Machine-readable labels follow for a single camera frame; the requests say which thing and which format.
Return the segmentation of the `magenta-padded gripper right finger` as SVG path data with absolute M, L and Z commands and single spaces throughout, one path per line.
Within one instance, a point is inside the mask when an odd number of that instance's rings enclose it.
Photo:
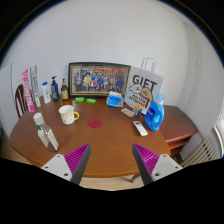
M 136 143 L 133 144 L 132 154 L 145 185 L 182 169 L 169 155 L 158 155 Z

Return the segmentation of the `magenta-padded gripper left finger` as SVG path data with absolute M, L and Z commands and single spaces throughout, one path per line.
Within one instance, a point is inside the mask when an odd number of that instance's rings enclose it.
M 85 144 L 66 155 L 56 154 L 42 166 L 42 169 L 79 185 L 90 154 L 91 145 Z

